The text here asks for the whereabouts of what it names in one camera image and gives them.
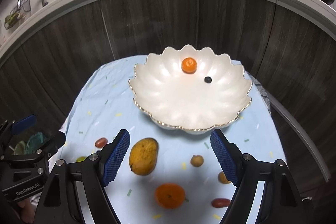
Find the table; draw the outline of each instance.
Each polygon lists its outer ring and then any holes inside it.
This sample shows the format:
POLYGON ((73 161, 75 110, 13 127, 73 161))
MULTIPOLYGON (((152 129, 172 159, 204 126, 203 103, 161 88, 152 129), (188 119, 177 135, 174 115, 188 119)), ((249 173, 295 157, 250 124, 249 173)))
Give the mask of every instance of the table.
MULTIPOLYGON (((62 127, 66 133, 65 145, 50 160, 50 168, 57 159, 68 163, 80 156, 97 151, 95 141, 105 137, 112 142, 119 130, 130 133, 130 147, 113 182, 105 188, 121 223, 192 223, 217 224, 226 208, 213 208, 214 198, 231 199, 232 184, 221 184, 217 175, 221 167, 210 146, 210 133, 190 135, 181 130, 165 130, 155 125, 133 103, 128 79, 134 76, 134 66, 145 63, 146 56, 133 56, 105 64, 94 72, 85 84, 62 127), (140 139, 152 137, 159 143, 155 170, 148 176, 131 172, 128 158, 131 147, 140 139), (202 155, 204 164, 193 167, 190 159, 202 155), (175 209, 161 208, 154 201, 155 189, 165 182, 181 185, 186 193, 184 204, 175 209)), ((249 96, 251 105, 239 119, 222 131, 242 153, 250 153, 257 160, 274 162, 285 155, 266 105, 253 85, 249 96)), ((247 223, 255 223, 264 182, 259 182, 247 223)), ((86 224, 93 219, 78 183, 81 208, 86 224)))

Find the scalloped bowl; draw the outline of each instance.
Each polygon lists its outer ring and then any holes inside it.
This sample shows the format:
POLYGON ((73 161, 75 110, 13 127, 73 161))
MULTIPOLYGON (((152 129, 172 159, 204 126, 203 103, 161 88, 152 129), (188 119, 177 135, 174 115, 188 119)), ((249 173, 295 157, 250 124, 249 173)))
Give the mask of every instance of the scalloped bowl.
POLYGON ((247 94, 252 82, 244 78, 244 67, 209 47, 199 51, 191 45, 181 50, 167 47, 160 55, 150 53, 134 72, 135 78, 128 81, 134 103, 165 129, 202 134, 223 128, 251 103, 247 94), (187 57, 197 62, 193 74, 181 69, 187 57), (212 78, 210 84, 204 82, 206 76, 212 78))

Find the small orange in bowl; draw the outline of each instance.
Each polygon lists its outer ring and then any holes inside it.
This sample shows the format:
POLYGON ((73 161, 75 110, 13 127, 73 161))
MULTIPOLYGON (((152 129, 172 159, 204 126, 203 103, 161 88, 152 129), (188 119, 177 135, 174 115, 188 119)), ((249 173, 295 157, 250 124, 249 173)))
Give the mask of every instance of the small orange in bowl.
POLYGON ((181 67, 185 73, 194 73, 197 69, 197 62, 195 59, 187 57, 183 59, 181 67))
POLYGON ((155 190, 155 200, 163 208, 176 209, 182 205, 185 193, 181 186, 175 183, 164 183, 155 190))

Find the metal bolt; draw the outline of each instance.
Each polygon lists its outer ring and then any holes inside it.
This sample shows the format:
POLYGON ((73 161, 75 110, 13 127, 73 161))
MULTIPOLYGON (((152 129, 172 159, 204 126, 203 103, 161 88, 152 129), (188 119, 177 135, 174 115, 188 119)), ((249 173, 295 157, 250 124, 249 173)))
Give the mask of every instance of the metal bolt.
POLYGON ((245 153, 245 154, 243 154, 243 159, 244 160, 250 160, 250 159, 252 159, 252 156, 248 153, 245 153))
POLYGON ((278 159, 277 164, 280 165, 280 166, 283 166, 283 165, 285 165, 285 162, 281 159, 278 159))
POLYGON ((57 166, 62 166, 63 163, 64 163, 64 160, 58 160, 58 161, 56 161, 56 165, 57 166))
POLYGON ((90 159, 90 160, 96 160, 96 159, 98 159, 98 155, 97 155, 97 154, 91 154, 91 155, 89 156, 89 159, 90 159))

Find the wire basket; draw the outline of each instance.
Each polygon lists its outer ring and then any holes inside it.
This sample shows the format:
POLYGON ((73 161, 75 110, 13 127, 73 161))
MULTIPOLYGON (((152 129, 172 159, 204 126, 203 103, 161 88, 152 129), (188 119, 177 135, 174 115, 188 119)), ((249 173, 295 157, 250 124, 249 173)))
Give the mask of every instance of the wire basket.
POLYGON ((17 10, 17 7, 14 7, 13 10, 6 16, 4 27, 6 30, 13 27, 21 19, 25 19, 28 12, 31 11, 30 0, 22 0, 21 8, 17 10))

